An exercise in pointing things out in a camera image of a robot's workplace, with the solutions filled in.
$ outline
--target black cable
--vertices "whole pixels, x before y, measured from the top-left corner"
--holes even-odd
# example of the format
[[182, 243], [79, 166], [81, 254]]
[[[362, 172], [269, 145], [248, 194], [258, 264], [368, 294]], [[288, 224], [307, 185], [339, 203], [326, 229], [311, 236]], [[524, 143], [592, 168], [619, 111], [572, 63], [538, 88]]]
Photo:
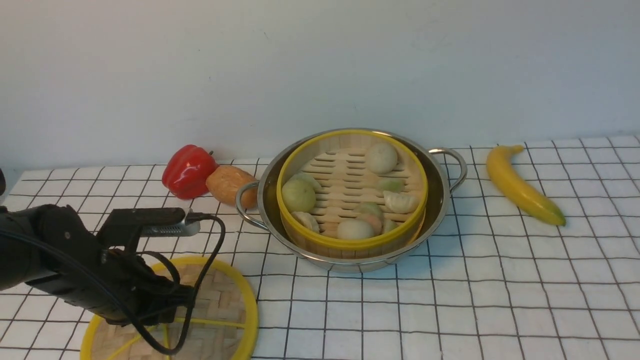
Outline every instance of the black cable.
[[25, 236], [23, 234], [14, 233], [11, 231], [6, 231], [0, 229], [0, 235], [5, 236], [7, 238], [22, 241], [28, 243], [42, 251], [49, 253], [50, 255], [56, 257], [58, 260], [65, 262], [66, 264], [73, 266], [76, 270], [81, 272], [83, 275], [87, 276], [87, 278], [100, 289], [110, 301], [114, 303], [114, 305], [124, 313], [127, 319], [131, 322], [134, 328], [140, 333], [140, 336], [155, 350], [161, 353], [162, 355], [175, 355], [177, 354], [182, 347], [184, 346], [184, 342], [187, 338], [187, 333], [189, 329], [189, 324], [191, 323], [191, 315], [193, 314], [193, 308], [195, 307], [196, 296], [198, 295], [198, 290], [200, 289], [200, 285], [204, 280], [205, 275], [209, 271], [209, 267], [213, 264], [220, 248], [222, 247], [222, 243], [225, 239], [226, 227], [225, 223], [215, 215], [204, 214], [204, 213], [191, 213], [188, 215], [188, 220], [195, 222], [200, 220], [213, 220], [220, 225], [220, 238], [216, 244], [216, 247], [211, 252], [209, 259], [202, 268], [198, 279], [193, 285], [193, 294], [191, 296], [191, 301], [189, 306], [187, 306], [187, 311], [184, 316], [184, 323], [182, 324], [182, 332], [180, 333], [180, 337], [178, 338], [178, 343], [174, 348], [166, 348], [162, 346], [154, 337], [149, 333], [149, 331], [142, 325], [140, 320], [136, 317], [136, 315], [124, 304], [118, 297], [115, 295], [110, 289], [109, 286], [99, 277], [97, 277], [91, 270], [87, 269], [84, 265], [80, 264], [76, 259], [69, 256], [68, 254], [56, 249], [55, 247], [49, 245], [48, 243], [44, 243], [38, 239], [32, 238], [30, 236]]

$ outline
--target steamer basket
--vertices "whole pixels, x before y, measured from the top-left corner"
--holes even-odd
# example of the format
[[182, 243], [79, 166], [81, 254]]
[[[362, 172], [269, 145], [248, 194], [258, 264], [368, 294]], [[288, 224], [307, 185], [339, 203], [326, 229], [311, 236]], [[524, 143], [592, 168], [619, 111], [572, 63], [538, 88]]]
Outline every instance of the steamer basket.
[[[393, 145], [399, 160], [393, 171], [382, 176], [365, 168], [367, 149], [380, 142]], [[313, 176], [323, 187], [316, 192], [316, 207], [310, 212], [320, 225], [320, 234], [295, 220], [282, 198], [282, 186], [300, 171]], [[419, 200], [413, 213], [396, 214], [387, 209], [382, 192], [376, 189], [384, 177], [404, 179], [404, 193]], [[428, 195], [426, 173], [414, 153], [397, 140], [361, 129], [332, 131], [300, 145], [285, 161], [276, 189], [282, 223], [291, 240], [314, 254], [337, 259], [380, 256], [413, 241], [424, 221]], [[338, 224], [357, 217], [359, 214], [354, 209], [361, 202], [380, 205], [385, 218], [395, 221], [398, 227], [363, 240], [337, 239]]]

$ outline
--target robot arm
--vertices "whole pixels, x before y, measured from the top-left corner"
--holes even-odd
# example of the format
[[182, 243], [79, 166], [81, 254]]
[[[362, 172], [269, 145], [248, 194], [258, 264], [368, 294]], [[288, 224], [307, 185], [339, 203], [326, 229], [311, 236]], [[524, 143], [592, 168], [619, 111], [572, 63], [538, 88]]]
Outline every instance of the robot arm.
[[[136, 252], [140, 237], [191, 236], [205, 218], [224, 229], [219, 218], [180, 208], [114, 209], [93, 235], [70, 206], [42, 205], [16, 212], [0, 207], [0, 290], [24, 282], [109, 324], [133, 323], [142, 334], [141, 325], [173, 322], [179, 306], [190, 314], [200, 277], [219, 251], [224, 232], [194, 286], [180, 284], [178, 271], [164, 256], [144, 252], [160, 260], [173, 279], [156, 275]], [[181, 346], [154, 348], [171, 355]]]

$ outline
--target white grid tablecloth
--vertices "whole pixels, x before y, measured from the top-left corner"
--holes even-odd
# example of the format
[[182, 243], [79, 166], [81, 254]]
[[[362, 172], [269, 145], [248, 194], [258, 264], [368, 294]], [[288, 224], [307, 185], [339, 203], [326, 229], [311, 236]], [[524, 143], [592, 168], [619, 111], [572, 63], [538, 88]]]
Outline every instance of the white grid tablecloth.
[[[96, 230], [113, 208], [190, 206], [227, 225], [219, 259], [252, 283], [254, 359], [637, 359], [640, 354], [638, 137], [528, 143], [519, 173], [564, 211], [557, 228], [523, 215], [488, 180], [487, 148], [457, 149], [469, 177], [434, 235], [397, 265], [328, 273], [210, 196], [180, 201], [162, 165], [24, 173], [10, 211], [71, 205]], [[457, 164], [438, 158], [449, 177]], [[232, 163], [260, 177], [270, 159]], [[174, 258], [210, 252], [219, 229], [143, 239]], [[0, 359], [78, 359], [91, 314], [28, 286], [0, 293]]]

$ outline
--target banana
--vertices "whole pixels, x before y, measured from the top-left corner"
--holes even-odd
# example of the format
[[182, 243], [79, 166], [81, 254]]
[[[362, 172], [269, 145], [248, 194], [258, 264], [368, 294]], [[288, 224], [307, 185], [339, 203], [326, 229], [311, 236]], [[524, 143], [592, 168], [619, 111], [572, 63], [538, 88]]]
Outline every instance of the banana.
[[511, 166], [511, 157], [523, 150], [521, 145], [494, 147], [486, 158], [491, 182], [530, 216], [547, 224], [565, 226], [566, 219], [557, 205], [524, 181]]

